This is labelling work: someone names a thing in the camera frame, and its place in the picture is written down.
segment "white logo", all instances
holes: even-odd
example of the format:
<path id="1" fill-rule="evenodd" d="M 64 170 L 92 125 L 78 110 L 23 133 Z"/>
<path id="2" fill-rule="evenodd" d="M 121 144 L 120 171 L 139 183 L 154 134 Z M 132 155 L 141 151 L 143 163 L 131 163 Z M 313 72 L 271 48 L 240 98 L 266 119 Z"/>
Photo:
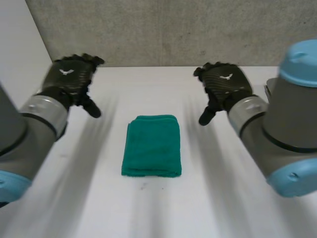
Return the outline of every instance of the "white logo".
<path id="1" fill-rule="evenodd" d="M 69 70 L 69 71 L 64 71 L 64 70 L 60 69 L 59 71 L 60 71 L 63 75 L 68 75 L 69 73 L 74 72 L 72 69 Z"/>
<path id="2" fill-rule="evenodd" d="M 224 79 L 227 79 L 227 80 L 229 80 L 231 77 L 232 77 L 232 75 L 233 75 L 233 73 L 231 73 L 229 76 L 227 76 L 227 77 L 224 77 L 224 76 L 220 76 L 220 78 L 224 78 Z"/>

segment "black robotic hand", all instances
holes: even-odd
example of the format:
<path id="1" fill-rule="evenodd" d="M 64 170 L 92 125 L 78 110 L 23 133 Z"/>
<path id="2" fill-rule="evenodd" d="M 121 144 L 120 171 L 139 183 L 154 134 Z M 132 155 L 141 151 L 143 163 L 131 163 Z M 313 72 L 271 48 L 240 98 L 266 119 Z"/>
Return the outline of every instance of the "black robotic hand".
<path id="1" fill-rule="evenodd" d="M 252 96 L 252 87 L 241 69 L 235 64 L 206 63 L 197 68 L 194 76 L 204 84 L 209 102 L 199 119 L 200 125 L 207 125 L 216 112 L 227 112 L 243 98 Z"/>
<path id="2" fill-rule="evenodd" d="M 92 117 L 98 118 L 101 111 L 87 93 L 93 73 L 104 62 L 103 59 L 88 54 L 58 59 L 49 69 L 39 94 L 55 98 L 66 109 L 72 105 L 83 106 Z"/>

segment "green towel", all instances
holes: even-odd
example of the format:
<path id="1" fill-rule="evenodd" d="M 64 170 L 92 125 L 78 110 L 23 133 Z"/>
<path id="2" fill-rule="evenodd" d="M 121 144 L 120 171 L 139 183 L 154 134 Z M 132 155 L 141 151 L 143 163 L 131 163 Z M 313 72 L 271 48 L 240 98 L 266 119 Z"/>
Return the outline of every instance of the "green towel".
<path id="1" fill-rule="evenodd" d="M 122 175 L 177 177 L 181 173 L 176 117 L 138 116 L 128 125 Z"/>

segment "black stripe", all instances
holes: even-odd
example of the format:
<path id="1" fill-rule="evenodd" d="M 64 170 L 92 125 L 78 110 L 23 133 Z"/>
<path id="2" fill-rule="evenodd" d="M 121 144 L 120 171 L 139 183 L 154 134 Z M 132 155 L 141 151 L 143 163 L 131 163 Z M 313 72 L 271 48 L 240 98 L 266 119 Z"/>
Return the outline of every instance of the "black stripe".
<path id="1" fill-rule="evenodd" d="M 243 133 L 244 129 L 245 129 L 251 122 L 253 122 L 255 119 L 260 118 L 260 117 L 262 117 L 262 116 L 264 116 L 264 115 L 265 115 L 265 112 L 261 112 L 261 113 L 259 113 L 259 114 L 254 115 L 253 117 L 249 118 L 249 119 L 243 124 L 243 126 L 241 127 L 241 130 L 240 130 L 240 132 L 239 132 L 239 137 L 240 137 L 240 138 L 242 137 L 242 133 Z"/>
<path id="2" fill-rule="evenodd" d="M 55 127 L 52 124 L 50 124 L 47 120 L 45 120 L 44 118 L 39 117 L 39 116 L 34 115 L 34 114 L 31 114 L 31 113 L 22 113 L 22 115 L 26 118 L 33 118 L 33 119 L 39 120 L 40 122 L 44 123 L 54 132 L 55 137 L 57 137 L 57 131 L 56 131 Z"/>
<path id="3" fill-rule="evenodd" d="M 5 149 L 0 151 L 0 157 L 6 153 L 8 153 L 9 151 L 13 150 L 15 147 L 17 147 L 18 145 L 20 145 L 22 143 L 22 141 L 25 139 L 26 135 L 28 132 L 28 127 L 26 126 L 24 132 L 21 134 L 21 136 L 10 146 L 6 147 Z"/>
<path id="4" fill-rule="evenodd" d="M 274 137 L 272 137 L 263 127 L 262 127 L 262 131 L 263 131 L 264 136 L 270 142 L 272 142 L 274 145 L 277 145 L 278 147 L 281 147 L 281 148 L 283 148 L 285 150 L 293 151 L 293 152 L 296 152 L 296 153 L 313 153 L 313 152 L 317 152 L 317 148 L 301 148 L 301 147 L 296 147 L 296 146 L 285 144 L 285 143 L 275 139 Z"/>

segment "white wall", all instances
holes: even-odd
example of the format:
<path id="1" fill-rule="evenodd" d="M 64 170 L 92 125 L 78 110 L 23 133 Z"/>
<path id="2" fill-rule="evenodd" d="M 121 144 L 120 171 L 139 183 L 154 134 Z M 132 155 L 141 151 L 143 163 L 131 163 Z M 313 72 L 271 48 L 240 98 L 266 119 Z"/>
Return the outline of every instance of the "white wall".
<path id="1" fill-rule="evenodd" d="M 20 107 L 51 59 L 24 0 L 0 0 L 0 82 Z"/>

